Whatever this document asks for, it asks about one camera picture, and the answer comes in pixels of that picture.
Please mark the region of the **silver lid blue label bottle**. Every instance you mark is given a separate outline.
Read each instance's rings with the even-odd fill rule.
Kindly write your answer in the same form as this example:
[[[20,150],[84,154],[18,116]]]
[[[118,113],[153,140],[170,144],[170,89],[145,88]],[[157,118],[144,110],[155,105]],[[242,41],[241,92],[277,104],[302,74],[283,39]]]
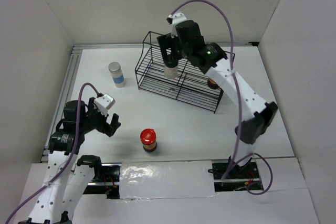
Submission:
[[[108,66],[113,82],[117,88],[122,88],[125,85],[125,79],[121,66],[118,62],[111,62]]]

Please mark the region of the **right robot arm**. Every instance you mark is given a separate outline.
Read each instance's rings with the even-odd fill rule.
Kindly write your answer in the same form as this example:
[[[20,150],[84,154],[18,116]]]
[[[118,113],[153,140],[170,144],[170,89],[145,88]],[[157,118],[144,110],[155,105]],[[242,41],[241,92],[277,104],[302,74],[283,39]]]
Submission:
[[[229,174],[235,178],[247,172],[257,139],[272,123],[278,106],[260,97],[233,68],[233,55],[215,42],[206,43],[198,23],[186,18],[168,17],[171,32],[158,36],[164,62],[164,75],[175,79],[181,59],[186,59],[205,76],[213,80],[238,107],[237,140],[229,165],[222,179]]]

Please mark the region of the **black lid white bottle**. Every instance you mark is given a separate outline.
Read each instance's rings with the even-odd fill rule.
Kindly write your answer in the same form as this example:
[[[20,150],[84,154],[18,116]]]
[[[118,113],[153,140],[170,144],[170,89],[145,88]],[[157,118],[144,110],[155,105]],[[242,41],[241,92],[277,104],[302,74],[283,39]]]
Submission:
[[[177,61],[168,61],[164,63],[164,75],[167,79],[175,79],[178,74],[179,64]]]

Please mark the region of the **red lid jar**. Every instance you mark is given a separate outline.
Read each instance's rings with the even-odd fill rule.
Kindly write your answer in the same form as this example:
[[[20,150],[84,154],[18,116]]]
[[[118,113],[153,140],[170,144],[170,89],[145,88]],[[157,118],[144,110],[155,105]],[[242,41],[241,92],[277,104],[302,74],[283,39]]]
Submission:
[[[154,129],[144,129],[140,133],[140,141],[146,152],[153,152],[157,148],[156,132]]]
[[[214,90],[219,88],[218,84],[211,78],[207,79],[207,85],[209,88],[214,89]]]

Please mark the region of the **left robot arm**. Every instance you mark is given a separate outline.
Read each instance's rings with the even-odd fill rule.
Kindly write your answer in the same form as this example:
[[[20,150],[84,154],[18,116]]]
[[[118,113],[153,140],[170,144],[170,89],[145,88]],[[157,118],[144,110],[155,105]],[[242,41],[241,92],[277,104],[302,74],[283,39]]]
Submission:
[[[49,140],[45,189],[23,223],[72,223],[75,208],[90,181],[103,177],[100,157],[78,156],[85,134],[96,130],[111,137],[120,127],[119,116],[113,114],[107,122],[108,111],[115,100],[108,94],[90,98],[88,103],[69,101],[64,117],[58,122]]]

